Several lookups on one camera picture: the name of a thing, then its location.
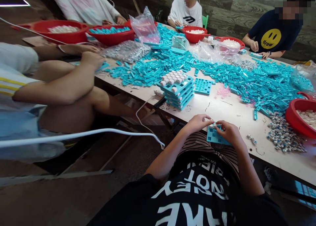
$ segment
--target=wall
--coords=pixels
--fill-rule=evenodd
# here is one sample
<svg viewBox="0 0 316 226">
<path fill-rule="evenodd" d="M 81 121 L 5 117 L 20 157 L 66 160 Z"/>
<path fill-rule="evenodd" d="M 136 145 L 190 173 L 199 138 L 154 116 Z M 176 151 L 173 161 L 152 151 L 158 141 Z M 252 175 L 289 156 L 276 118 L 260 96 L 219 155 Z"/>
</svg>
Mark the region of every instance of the wall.
<svg viewBox="0 0 316 226">
<path fill-rule="evenodd" d="M 155 16 L 159 7 L 171 8 L 173 0 L 136 0 L 142 11 L 147 5 Z M 203 15 L 209 15 L 208 32 L 217 36 L 242 39 L 265 12 L 274 8 L 274 0 L 200 0 Z M 114 0 L 126 18 L 137 15 L 132 0 Z M 291 51 L 284 58 L 316 61 L 316 28 L 304 25 Z"/>
</svg>

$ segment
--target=table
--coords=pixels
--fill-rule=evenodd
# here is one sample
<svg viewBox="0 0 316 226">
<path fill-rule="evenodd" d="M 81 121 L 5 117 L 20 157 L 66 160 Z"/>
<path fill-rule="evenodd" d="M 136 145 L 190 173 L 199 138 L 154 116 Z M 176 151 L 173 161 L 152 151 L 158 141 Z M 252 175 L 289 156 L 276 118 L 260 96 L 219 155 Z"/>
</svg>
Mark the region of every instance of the table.
<svg viewBox="0 0 316 226">
<path fill-rule="evenodd" d="M 32 37 L 23 40 L 27 41 L 28 44 L 39 46 L 39 41 L 42 39 Z M 242 55 L 242 58 L 254 62 L 249 52 Z M 107 62 L 110 64 L 110 68 L 117 66 L 113 59 L 107 59 Z M 194 77 L 194 69 L 187 74 Z M 106 72 L 99 72 L 95 76 L 113 88 L 129 94 L 138 100 L 148 101 L 152 105 L 161 99 L 159 96 L 154 96 L 154 90 L 159 89 L 157 86 L 133 89 L 130 86 L 123 86 L 120 79 L 114 79 Z M 212 80 L 209 76 L 203 75 L 202 72 L 199 72 L 198 78 Z M 307 186 L 316 186 L 316 148 L 312 146 L 312 141 L 309 140 L 306 145 L 307 153 L 292 152 L 283 154 L 281 151 L 276 151 L 273 143 L 266 138 L 267 133 L 270 131 L 267 124 L 271 120 L 261 112 L 258 112 L 258 119 L 256 121 L 253 120 L 253 108 L 247 107 L 244 103 L 240 102 L 238 96 L 235 94 L 231 94 L 231 97 L 226 97 L 225 99 L 221 99 L 220 97 L 214 99 L 220 85 L 220 83 L 213 85 L 209 96 L 196 93 L 183 111 L 175 109 L 166 103 L 157 109 L 157 111 L 160 114 L 183 122 L 188 122 L 194 115 L 201 113 L 210 115 L 215 121 L 225 120 L 231 122 L 239 127 L 248 152 L 252 157 L 259 158 L 268 164 L 282 169 Z M 247 134 L 251 134 L 255 138 L 258 143 L 256 146 L 247 139 Z"/>
</svg>

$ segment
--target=red plastic bowl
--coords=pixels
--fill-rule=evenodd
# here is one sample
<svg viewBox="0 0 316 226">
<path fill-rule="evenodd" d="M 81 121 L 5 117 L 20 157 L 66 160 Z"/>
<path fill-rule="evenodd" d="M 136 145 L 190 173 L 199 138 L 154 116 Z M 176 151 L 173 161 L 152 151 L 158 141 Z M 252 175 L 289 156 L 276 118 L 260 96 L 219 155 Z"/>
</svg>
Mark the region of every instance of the red plastic bowl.
<svg viewBox="0 0 316 226">
<path fill-rule="evenodd" d="M 124 26 L 127 26 L 129 27 L 130 29 L 132 29 L 132 26 L 131 26 L 131 20 L 128 20 L 124 23 Z"/>
<path fill-rule="evenodd" d="M 73 27 L 78 27 L 80 30 L 77 32 L 72 32 L 72 33 L 64 33 L 64 34 L 52 34 L 48 31 L 48 28 L 53 28 L 56 26 L 73 26 Z M 81 42 L 87 42 L 87 36 L 86 36 L 86 31 L 88 29 L 88 26 L 79 22 L 75 21 L 67 21 L 67 20 L 41 20 L 29 24 L 19 24 L 19 26 L 24 27 L 26 29 L 34 30 L 35 32 L 47 36 L 52 39 L 56 39 L 60 42 L 64 43 L 81 43 Z M 12 28 L 16 30 L 20 30 L 20 28 L 16 26 L 12 26 Z M 56 44 L 62 44 L 57 41 L 45 38 L 44 39 L 56 43 Z"/>
<path fill-rule="evenodd" d="M 192 34 L 192 33 L 188 32 L 191 30 L 203 30 L 204 33 L 203 34 Z M 210 34 L 207 33 L 207 30 L 205 28 L 201 28 L 201 27 L 197 27 L 197 26 L 183 27 L 182 31 L 190 43 L 198 43 L 199 41 L 202 41 L 205 36 L 210 36 Z"/>
<path fill-rule="evenodd" d="M 298 92 L 297 94 L 302 94 L 307 99 L 293 99 L 290 102 L 289 108 L 285 112 L 285 119 L 291 125 L 291 127 L 305 136 L 316 139 L 316 130 L 310 127 L 303 119 L 297 114 L 296 110 L 306 111 L 313 110 L 316 112 L 316 99 L 305 94 L 303 92 Z"/>
<path fill-rule="evenodd" d="M 104 26 L 95 26 L 93 29 L 110 29 L 111 27 L 114 27 L 116 29 L 118 28 L 124 28 L 124 25 L 104 25 Z M 121 42 L 127 41 L 127 40 L 134 40 L 135 35 L 134 31 L 131 29 L 130 31 L 125 31 L 121 33 L 116 33 L 116 34 L 93 34 L 89 30 L 87 33 L 95 37 L 100 43 L 110 47 L 114 45 L 118 45 Z"/>
<path fill-rule="evenodd" d="M 241 40 L 239 40 L 237 38 L 233 38 L 233 37 L 215 37 L 215 39 L 218 39 L 218 38 L 220 39 L 219 40 L 220 42 L 223 42 L 224 40 L 227 40 L 227 39 L 234 40 L 234 41 L 236 41 L 237 43 L 240 44 L 240 50 L 245 48 L 245 44 Z M 221 46 L 221 51 L 226 51 L 227 49 L 228 48 Z"/>
</svg>

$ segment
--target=bowl handle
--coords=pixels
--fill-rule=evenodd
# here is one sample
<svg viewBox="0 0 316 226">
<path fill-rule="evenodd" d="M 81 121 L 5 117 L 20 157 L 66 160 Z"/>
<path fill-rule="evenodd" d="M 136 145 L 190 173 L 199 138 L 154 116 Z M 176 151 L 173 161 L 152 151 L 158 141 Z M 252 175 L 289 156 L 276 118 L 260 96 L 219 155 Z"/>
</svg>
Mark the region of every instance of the bowl handle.
<svg viewBox="0 0 316 226">
<path fill-rule="evenodd" d="M 310 95 L 308 95 L 308 94 L 306 94 L 306 93 L 304 93 L 304 92 L 297 92 L 297 94 L 301 94 L 301 95 L 303 95 L 303 96 L 305 96 L 308 100 L 316 100 L 315 98 L 313 98 L 312 96 L 310 96 Z"/>
<path fill-rule="evenodd" d="M 35 23 L 36 23 L 36 22 L 33 22 L 33 23 L 26 23 L 26 24 L 18 24 L 18 26 L 32 30 L 32 29 L 33 29 L 33 25 L 34 25 Z M 14 26 L 14 25 L 12 25 L 11 28 L 12 28 L 12 29 L 15 29 L 15 30 L 20 30 L 19 27 Z"/>
</svg>

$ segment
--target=shirt sleeve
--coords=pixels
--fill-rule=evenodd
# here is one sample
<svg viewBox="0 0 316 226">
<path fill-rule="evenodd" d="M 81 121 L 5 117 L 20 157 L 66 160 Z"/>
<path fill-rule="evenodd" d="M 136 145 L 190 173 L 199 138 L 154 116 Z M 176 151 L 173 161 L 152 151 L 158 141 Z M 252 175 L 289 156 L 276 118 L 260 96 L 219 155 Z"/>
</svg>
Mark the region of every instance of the shirt sleeve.
<svg viewBox="0 0 316 226">
<path fill-rule="evenodd" d="M 170 10 L 170 14 L 168 16 L 168 19 L 173 20 L 173 22 L 177 21 L 177 14 L 176 14 L 176 10 L 178 8 L 178 0 L 173 0 L 172 2 L 172 6 L 171 6 L 171 10 Z"/>
<path fill-rule="evenodd" d="M 286 38 L 286 40 L 279 47 L 280 51 L 291 50 L 291 48 L 292 48 L 297 36 L 299 35 L 299 33 L 301 31 L 301 28 L 302 28 L 302 26 L 300 26 L 293 34 L 290 34 L 290 36 L 288 38 Z"/>
<path fill-rule="evenodd" d="M 29 74 L 37 68 L 39 57 L 31 47 L 0 43 L 0 61 L 22 74 Z"/>
<path fill-rule="evenodd" d="M 55 1 L 67 20 L 75 20 L 78 22 L 84 22 L 78 15 L 78 13 L 76 12 L 75 8 L 71 5 L 69 0 L 55 0 Z"/>
<path fill-rule="evenodd" d="M 267 13 L 265 13 L 264 15 L 262 15 L 262 16 L 260 17 L 260 19 L 257 21 L 257 23 L 251 28 L 251 30 L 248 32 L 250 38 L 253 38 L 253 37 L 257 36 L 260 27 L 261 27 L 264 23 L 267 22 L 267 21 L 266 21 L 266 20 L 267 20 L 266 17 L 267 17 Z"/>
<path fill-rule="evenodd" d="M 260 196 L 239 195 L 236 219 L 238 225 L 278 225 L 287 226 L 281 208 L 270 199 L 267 193 Z"/>
<path fill-rule="evenodd" d="M 87 226 L 124 225 L 128 212 L 152 197 L 160 189 L 159 180 L 151 174 L 124 186 L 90 221 Z"/>
<path fill-rule="evenodd" d="M 121 14 L 114 8 L 114 6 L 111 5 L 111 3 L 109 3 L 108 0 L 101 0 L 101 1 L 104 3 L 104 5 L 106 6 L 107 10 L 111 14 L 112 19 L 116 22 L 116 17 L 118 15 L 121 15 Z"/>
</svg>

